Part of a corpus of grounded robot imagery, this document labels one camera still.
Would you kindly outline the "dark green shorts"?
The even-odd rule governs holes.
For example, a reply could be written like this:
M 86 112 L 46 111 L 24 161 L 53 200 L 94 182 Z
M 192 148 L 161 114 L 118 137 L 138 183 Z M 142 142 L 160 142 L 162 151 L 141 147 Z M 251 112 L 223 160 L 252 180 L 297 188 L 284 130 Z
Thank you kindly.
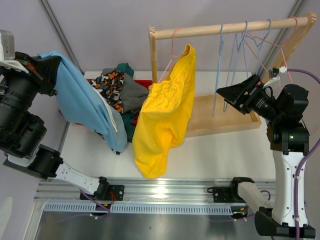
M 130 67 L 128 63 L 119 63 L 116 67 L 117 70 L 120 70 L 122 72 L 127 73 L 131 77 L 134 76 L 134 70 Z M 134 136 L 134 131 L 136 126 L 133 125 L 134 123 L 134 115 L 132 113 L 125 113 L 124 116 L 122 116 L 125 131 L 127 134 L 127 142 L 131 143 Z

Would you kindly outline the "blue hanger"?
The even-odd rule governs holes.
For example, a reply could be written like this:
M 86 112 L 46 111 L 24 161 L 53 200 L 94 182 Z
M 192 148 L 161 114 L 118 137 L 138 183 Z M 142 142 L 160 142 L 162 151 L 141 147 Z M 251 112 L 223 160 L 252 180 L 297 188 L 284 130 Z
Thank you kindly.
M 261 49 L 263 48 L 263 45 L 264 43 L 266 42 L 267 40 L 267 37 L 269 36 L 270 34 L 270 31 L 271 31 L 271 27 L 272 27 L 272 20 L 269 18 L 268 20 L 268 30 L 267 30 L 267 33 L 261 38 L 261 37 L 258 37 L 258 36 L 253 36 L 250 32 L 248 31 L 245 31 L 244 34 L 243 34 L 243 37 L 244 37 L 244 42 L 245 44 L 247 45 L 247 47 L 249 48 L 249 50 L 251 51 L 251 53 L 253 54 L 253 56 L 256 58 L 257 60 L 257 63 L 256 63 L 256 70 L 255 70 L 255 74 L 258 75 L 259 74 L 259 69 L 262 67 L 262 69 L 264 70 L 265 67 L 263 64 L 261 64 Z M 255 53 L 252 48 L 250 47 L 250 45 L 246 42 L 246 39 L 250 39 L 253 41 L 256 49 L 257 49 L 257 53 Z
M 224 24 L 221 24 L 220 28 L 220 42 L 219 42 L 219 52 L 218 52 L 218 63 L 217 63 L 217 71 L 216 71 L 216 80 L 215 80 L 215 88 L 214 88 L 214 102 L 213 102 L 213 110 L 212 116 L 215 116 L 216 107 L 217 107 L 217 90 L 220 83 L 220 72 L 221 72 L 221 58 L 222 52 L 224 48 L 224 39 L 223 39 L 223 31 L 224 31 Z
M 230 72 L 231 72 L 231 64 L 232 64 L 233 54 L 234 54 L 234 49 L 232 49 L 232 53 L 231 53 L 231 57 L 230 57 L 230 61 L 229 61 L 229 67 L 228 67 L 227 80 L 226 80 L 226 85 L 225 85 L 226 87 L 230 87 L 234 84 L 234 79 L 235 79 L 236 71 L 238 69 L 239 55 L 240 55 L 241 49 L 243 50 L 245 72 L 246 72 L 246 75 L 248 76 L 245 47 L 243 46 L 244 38 L 247 33 L 247 30 L 248 30 L 248 21 L 246 20 L 245 21 L 245 31 L 241 34 L 241 40 L 239 41 L 237 33 L 234 35 L 232 47 L 236 48 L 236 57 L 235 57 L 234 69 L 233 69 L 233 73 L 232 73 L 231 82 L 229 82 L 229 76 L 230 76 Z

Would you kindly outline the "camouflage patterned shorts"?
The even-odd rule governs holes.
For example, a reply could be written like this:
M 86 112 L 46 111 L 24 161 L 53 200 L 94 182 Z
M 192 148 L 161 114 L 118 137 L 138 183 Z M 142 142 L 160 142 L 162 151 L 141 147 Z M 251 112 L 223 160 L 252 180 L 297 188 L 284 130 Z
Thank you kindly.
M 87 81 L 92 87 L 91 104 L 94 109 L 87 126 L 99 134 L 116 155 L 120 155 L 127 144 L 121 97 L 124 73 L 113 69 L 95 78 L 88 78 Z

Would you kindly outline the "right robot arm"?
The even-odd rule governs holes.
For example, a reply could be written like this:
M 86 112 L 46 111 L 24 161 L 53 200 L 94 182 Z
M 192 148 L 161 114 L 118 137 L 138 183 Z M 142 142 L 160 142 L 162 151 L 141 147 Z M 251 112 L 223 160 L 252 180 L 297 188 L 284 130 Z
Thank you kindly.
M 304 174 L 307 159 L 313 153 L 310 134 L 302 123 L 308 91 L 287 84 L 278 97 L 258 75 L 241 83 L 221 87 L 216 93 L 242 114 L 257 113 L 267 122 L 267 138 L 275 166 L 275 197 L 267 199 L 249 177 L 234 177 L 228 196 L 244 201 L 254 213 L 260 236 L 314 239 L 316 230 L 307 219 L 304 205 Z

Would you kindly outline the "light blue shorts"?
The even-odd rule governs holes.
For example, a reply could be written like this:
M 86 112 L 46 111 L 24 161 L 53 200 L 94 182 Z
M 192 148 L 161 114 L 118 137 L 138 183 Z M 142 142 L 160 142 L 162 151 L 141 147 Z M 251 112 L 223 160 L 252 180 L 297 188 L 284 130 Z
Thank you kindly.
M 61 52 L 47 51 L 38 56 L 45 60 L 49 57 L 61 58 L 54 89 L 65 119 L 103 135 L 113 151 L 122 153 L 127 145 L 127 133 L 120 113 L 103 99 L 74 63 Z

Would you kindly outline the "grey shorts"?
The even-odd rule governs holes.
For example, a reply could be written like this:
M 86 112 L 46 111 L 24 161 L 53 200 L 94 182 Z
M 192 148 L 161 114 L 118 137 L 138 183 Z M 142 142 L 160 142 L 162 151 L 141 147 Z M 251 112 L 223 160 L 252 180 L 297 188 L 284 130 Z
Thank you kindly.
M 134 81 L 133 77 L 124 73 L 122 90 L 119 94 L 122 100 L 123 113 L 140 111 L 144 101 L 147 99 L 149 91 L 144 86 Z

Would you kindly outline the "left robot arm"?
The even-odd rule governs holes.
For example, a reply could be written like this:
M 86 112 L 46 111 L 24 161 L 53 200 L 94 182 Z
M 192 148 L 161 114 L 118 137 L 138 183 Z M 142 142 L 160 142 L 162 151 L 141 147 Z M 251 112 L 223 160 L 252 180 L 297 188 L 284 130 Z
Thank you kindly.
M 105 177 L 90 177 L 69 166 L 60 152 L 41 144 L 47 129 L 30 113 L 37 94 L 55 96 L 59 56 L 31 57 L 16 52 L 0 62 L 0 149 L 15 169 L 44 180 L 69 182 L 95 200 L 109 193 Z

